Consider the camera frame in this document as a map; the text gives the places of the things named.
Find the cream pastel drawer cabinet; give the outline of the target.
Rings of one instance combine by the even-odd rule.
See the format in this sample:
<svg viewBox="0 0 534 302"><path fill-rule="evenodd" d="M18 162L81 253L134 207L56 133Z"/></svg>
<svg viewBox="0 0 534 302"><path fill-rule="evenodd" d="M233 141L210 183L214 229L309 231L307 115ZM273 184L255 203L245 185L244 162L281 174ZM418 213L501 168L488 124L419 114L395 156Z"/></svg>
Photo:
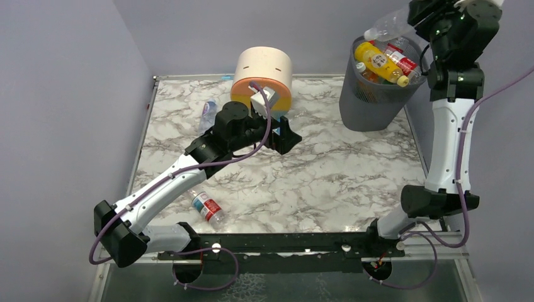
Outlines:
<svg viewBox="0 0 534 302"><path fill-rule="evenodd" d="M274 118L288 113L292 106L292 61L282 50L273 47L251 47L243 51L237 61L230 99L250 106L253 91L251 81L276 91L278 101L271 107Z"/></svg>

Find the orange drink bottle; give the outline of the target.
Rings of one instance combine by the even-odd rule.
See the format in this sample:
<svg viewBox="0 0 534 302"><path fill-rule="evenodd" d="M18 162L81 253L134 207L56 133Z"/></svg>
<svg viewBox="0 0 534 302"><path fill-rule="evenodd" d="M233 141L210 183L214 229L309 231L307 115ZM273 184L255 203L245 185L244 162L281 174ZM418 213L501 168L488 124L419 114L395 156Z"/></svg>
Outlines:
<svg viewBox="0 0 534 302"><path fill-rule="evenodd" d="M372 72L369 68L367 68L363 62L356 63L356 70L367 81L376 83L376 84L379 83L378 75L376 75L376 73Z"/></svg>

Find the yellow juice bottle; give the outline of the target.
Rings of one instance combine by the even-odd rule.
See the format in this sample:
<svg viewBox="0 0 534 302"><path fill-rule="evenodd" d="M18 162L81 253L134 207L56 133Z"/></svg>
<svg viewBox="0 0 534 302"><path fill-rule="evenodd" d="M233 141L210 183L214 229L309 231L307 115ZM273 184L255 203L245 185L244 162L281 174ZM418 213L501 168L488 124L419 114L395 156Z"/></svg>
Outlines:
<svg viewBox="0 0 534 302"><path fill-rule="evenodd" d="M365 64L372 72L384 80L406 87L410 83L408 76L386 54L370 42L363 42L355 48L355 59Z"/></svg>

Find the grey mesh waste bin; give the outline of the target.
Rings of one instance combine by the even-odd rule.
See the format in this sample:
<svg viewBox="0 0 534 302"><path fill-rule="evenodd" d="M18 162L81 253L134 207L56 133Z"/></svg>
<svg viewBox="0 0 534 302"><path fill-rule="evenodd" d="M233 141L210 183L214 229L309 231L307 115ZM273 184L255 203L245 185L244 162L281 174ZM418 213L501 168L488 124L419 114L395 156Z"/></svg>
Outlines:
<svg viewBox="0 0 534 302"><path fill-rule="evenodd" d="M349 59L344 75L339 111L344 126L353 131L384 130L412 98L421 85L422 77L410 82L406 87L388 83L380 79L370 82L356 71L354 52L365 41L363 36L356 38L349 51Z"/></svg>

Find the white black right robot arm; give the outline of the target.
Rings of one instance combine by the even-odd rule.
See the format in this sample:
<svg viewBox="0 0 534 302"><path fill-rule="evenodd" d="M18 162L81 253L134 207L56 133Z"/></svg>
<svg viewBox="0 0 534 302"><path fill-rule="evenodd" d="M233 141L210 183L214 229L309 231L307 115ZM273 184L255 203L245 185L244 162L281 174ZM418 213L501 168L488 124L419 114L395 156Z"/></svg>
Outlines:
<svg viewBox="0 0 534 302"><path fill-rule="evenodd" d="M367 40L387 41L411 30L433 54L427 82L431 90L434 135L423 186L405 186L400 206L376 221L379 237L397 239L424 220L461 214L479 205L470 191L470 140L484 92L478 58L496 36L501 1L411 1L374 22Z"/></svg>

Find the clear bottle purple label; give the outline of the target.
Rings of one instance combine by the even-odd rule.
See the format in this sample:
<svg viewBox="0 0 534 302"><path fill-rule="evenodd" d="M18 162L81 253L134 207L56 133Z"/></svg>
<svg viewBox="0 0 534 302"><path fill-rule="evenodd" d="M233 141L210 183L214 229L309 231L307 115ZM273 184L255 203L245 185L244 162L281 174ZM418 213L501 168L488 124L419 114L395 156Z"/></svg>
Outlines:
<svg viewBox="0 0 534 302"><path fill-rule="evenodd" d="M203 105L200 122L198 125L198 134L203 135L215 124L215 117L219 111L219 106L214 99L206 101Z"/></svg>

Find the red cap bottle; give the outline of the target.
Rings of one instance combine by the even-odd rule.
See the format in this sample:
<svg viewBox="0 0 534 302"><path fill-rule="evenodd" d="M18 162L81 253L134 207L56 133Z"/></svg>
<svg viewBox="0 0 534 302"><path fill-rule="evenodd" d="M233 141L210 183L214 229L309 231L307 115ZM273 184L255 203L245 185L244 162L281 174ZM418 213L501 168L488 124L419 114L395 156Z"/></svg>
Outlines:
<svg viewBox="0 0 534 302"><path fill-rule="evenodd" d="M191 201L191 205L214 229L220 230L224 226L225 211L205 191L196 194Z"/></svg>
<svg viewBox="0 0 534 302"><path fill-rule="evenodd" d="M410 40L400 36L399 38L395 38L388 41L378 41L378 40L372 40L371 43L376 46L381 52L387 53L387 52L400 52L403 53L407 50Z"/></svg>
<svg viewBox="0 0 534 302"><path fill-rule="evenodd" d="M403 49L388 43L384 53L403 71L411 83L419 82L422 77L421 68L415 61L404 54Z"/></svg>

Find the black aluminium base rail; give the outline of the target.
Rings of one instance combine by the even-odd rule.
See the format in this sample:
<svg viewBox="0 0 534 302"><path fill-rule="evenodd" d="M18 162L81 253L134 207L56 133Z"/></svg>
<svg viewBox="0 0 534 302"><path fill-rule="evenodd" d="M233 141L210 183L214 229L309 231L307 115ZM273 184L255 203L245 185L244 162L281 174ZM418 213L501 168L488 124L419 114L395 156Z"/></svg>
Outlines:
<svg viewBox="0 0 534 302"><path fill-rule="evenodd" d="M415 235L405 231L387 239L378 234L374 220L364 232L341 233L197 233L189 224L148 226L139 234L123 223L114 223L100 239L109 257L92 264L112 260L127 267L143 255L158 253L159 260L198 259L207 274L226 274L231 268L254 274L289 274L300 272L351 272L349 264L360 272L363 258L403 257L399 244Z"/></svg>

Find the clear bottle white blue cap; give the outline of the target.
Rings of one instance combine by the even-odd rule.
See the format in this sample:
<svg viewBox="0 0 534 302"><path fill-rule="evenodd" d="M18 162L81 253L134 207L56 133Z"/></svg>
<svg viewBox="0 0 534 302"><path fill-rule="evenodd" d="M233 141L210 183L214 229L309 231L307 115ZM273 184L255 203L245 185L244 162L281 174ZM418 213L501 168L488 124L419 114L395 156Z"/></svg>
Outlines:
<svg viewBox="0 0 534 302"><path fill-rule="evenodd" d="M380 18L375 24L363 34L366 41L386 42L399 38L414 31L414 27L408 21L409 6L405 6L397 11L389 13Z"/></svg>

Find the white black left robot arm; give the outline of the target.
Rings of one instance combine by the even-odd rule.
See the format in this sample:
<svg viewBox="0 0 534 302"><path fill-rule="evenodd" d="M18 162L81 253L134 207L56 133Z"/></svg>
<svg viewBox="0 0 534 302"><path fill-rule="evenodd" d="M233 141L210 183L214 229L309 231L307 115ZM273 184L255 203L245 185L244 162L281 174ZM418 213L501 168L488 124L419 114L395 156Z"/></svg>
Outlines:
<svg viewBox="0 0 534 302"><path fill-rule="evenodd" d="M301 141L286 117L269 118L240 102L226 103L215 115L213 126L194 139L164 173L116 203L102 200L94 207L96 242L120 268L146 253L181 250L190 242L183 226L164 228L161 235L149 233L147 226L158 213L225 166L252 156L235 158L234 152L253 145L254 152L266 147L284 155Z"/></svg>

